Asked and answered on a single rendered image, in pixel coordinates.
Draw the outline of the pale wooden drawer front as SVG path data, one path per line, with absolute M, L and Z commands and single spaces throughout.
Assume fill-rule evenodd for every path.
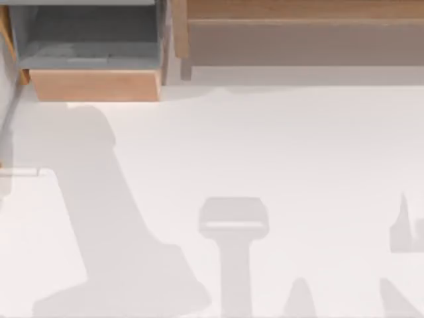
M 41 101 L 159 101 L 161 70 L 31 70 Z

